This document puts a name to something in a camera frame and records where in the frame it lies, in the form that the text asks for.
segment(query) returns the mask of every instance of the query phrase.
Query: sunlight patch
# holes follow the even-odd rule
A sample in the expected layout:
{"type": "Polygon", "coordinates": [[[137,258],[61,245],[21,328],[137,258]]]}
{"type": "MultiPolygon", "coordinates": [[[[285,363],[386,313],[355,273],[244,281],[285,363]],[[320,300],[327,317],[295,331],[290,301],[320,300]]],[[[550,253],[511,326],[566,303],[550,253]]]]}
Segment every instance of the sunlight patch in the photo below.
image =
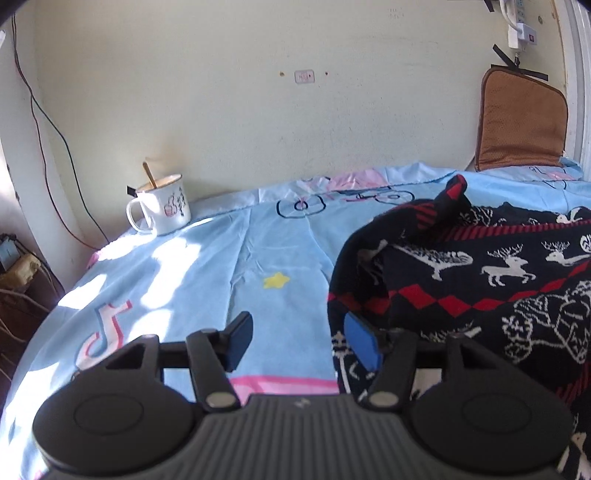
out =
{"type": "Polygon", "coordinates": [[[160,270],[141,298],[142,305],[149,309],[159,309],[166,305],[199,257],[200,250],[201,245],[187,245],[184,238],[172,238],[154,250],[152,257],[160,262],[160,270]]]}
{"type": "Polygon", "coordinates": [[[98,261],[115,260],[129,254],[134,248],[145,245],[153,240],[155,235],[127,235],[118,238],[98,252],[98,261]]]}
{"type": "Polygon", "coordinates": [[[60,307],[69,307],[76,310],[83,309],[97,297],[101,288],[105,284],[106,279],[107,275],[104,273],[97,275],[88,283],[76,287],[74,290],[66,294],[66,296],[59,301],[58,305],[60,307]]]}
{"type": "Polygon", "coordinates": [[[127,336],[127,342],[142,335],[158,335],[160,341],[164,341],[170,324],[170,310],[161,309],[149,312],[134,323],[127,336]]]}
{"type": "Polygon", "coordinates": [[[41,370],[27,372],[22,379],[12,401],[4,411],[4,422],[10,425],[14,422],[15,433],[10,444],[6,446],[4,441],[0,446],[0,461],[2,474],[7,472],[20,472],[22,453],[27,447],[33,419],[41,404],[57,388],[51,386],[51,379],[55,374],[59,362],[41,370]]]}

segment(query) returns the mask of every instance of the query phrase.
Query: silver screw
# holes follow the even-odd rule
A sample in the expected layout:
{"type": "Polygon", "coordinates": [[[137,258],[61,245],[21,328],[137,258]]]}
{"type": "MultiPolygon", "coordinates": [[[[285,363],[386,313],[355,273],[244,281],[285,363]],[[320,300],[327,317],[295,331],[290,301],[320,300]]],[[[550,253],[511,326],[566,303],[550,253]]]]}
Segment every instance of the silver screw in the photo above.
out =
{"type": "Polygon", "coordinates": [[[369,402],[378,408],[391,408],[398,404],[398,396],[391,392],[376,392],[369,397],[369,402]]]}
{"type": "Polygon", "coordinates": [[[236,402],[236,397],[228,392],[213,392],[205,399],[205,403],[211,408],[228,408],[236,402]]]}

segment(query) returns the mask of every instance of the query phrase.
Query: wall switch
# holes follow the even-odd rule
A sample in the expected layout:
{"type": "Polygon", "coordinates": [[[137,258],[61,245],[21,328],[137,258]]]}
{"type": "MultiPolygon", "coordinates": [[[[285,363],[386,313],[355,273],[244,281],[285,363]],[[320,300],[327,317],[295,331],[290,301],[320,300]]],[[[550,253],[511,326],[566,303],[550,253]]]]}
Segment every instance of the wall switch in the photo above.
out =
{"type": "Polygon", "coordinates": [[[296,83],[314,83],[314,70],[296,70],[296,83]]]}

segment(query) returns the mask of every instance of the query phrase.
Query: white plug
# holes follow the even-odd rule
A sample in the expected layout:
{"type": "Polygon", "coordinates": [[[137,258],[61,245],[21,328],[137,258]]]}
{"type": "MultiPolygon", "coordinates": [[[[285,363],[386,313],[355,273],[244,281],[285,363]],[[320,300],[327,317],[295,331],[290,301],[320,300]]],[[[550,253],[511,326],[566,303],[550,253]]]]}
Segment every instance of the white plug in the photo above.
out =
{"type": "Polygon", "coordinates": [[[538,44],[538,34],[533,28],[524,23],[518,23],[517,27],[519,28],[517,31],[517,38],[520,43],[523,42],[530,45],[538,44]]]}

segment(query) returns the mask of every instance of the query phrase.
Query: bed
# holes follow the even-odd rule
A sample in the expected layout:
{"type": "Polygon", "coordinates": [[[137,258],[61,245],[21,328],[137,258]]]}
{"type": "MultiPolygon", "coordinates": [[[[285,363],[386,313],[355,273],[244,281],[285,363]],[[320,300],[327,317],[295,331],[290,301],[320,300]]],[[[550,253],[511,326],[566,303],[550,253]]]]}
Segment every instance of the bed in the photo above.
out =
{"type": "MultiPolygon", "coordinates": [[[[415,163],[314,177],[191,204],[193,220],[163,236],[127,232],[97,252],[76,287],[50,313],[17,368],[0,423],[3,478],[45,470],[30,435],[41,403],[76,374],[139,335],[179,341],[254,318],[250,348],[231,381],[252,393],[336,394],[326,297],[345,240],[376,215],[434,198],[456,173],[415,163]]],[[[463,172],[473,205],[503,202],[567,212],[591,207],[580,167],[508,167],[463,172]]],[[[192,400],[185,371],[165,383],[192,400]]]]}

